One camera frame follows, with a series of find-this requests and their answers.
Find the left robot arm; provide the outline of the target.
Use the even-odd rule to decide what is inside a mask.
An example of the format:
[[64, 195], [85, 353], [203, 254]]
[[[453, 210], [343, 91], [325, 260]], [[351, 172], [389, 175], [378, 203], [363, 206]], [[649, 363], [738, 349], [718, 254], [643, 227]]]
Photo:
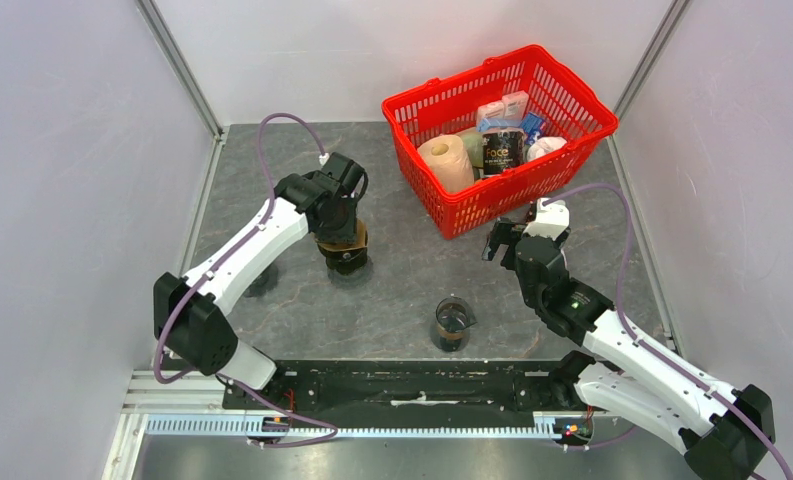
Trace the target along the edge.
[[281, 179], [249, 223], [207, 260], [182, 276], [161, 275], [153, 286], [156, 353], [170, 349], [203, 375], [242, 382], [262, 408], [279, 405], [286, 383], [275, 362], [240, 340], [227, 317], [257, 278], [306, 237], [332, 275], [365, 270], [369, 234], [357, 207], [367, 183], [357, 162], [328, 154], [320, 169]]

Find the brown paper coffee filter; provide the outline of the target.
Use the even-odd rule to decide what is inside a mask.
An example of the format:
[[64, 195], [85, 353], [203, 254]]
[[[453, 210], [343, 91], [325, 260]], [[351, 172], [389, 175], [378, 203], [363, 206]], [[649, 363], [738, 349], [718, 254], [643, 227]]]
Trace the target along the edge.
[[359, 254], [368, 247], [368, 232], [366, 224], [358, 219], [356, 222], [355, 240], [349, 243], [327, 243], [314, 237], [315, 243], [321, 253], [326, 257], [349, 258]]

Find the dark green glass dripper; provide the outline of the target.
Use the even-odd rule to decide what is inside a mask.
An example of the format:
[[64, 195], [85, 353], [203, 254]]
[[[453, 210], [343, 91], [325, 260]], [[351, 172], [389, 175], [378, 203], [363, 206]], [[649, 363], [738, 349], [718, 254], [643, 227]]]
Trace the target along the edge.
[[319, 252], [325, 258], [330, 274], [350, 276], [362, 270], [369, 260], [369, 234], [366, 224], [357, 221], [356, 238], [353, 243], [326, 243], [315, 239]]

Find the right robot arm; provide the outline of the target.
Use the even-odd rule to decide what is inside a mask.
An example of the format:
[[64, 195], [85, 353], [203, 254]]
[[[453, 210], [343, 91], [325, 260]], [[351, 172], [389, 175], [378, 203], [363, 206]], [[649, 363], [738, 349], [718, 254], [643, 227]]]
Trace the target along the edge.
[[563, 243], [569, 211], [535, 204], [529, 222], [498, 218], [482, 257], [518, 279], [526, 306], [577, 345], [551, 372], [560, 408], [580, 403], [621, 417], [672, 446], [701, 479], [751, 479], [775, 442], [771, 398], [709, 375], [655, 341], [599, 291], [572, 277]]

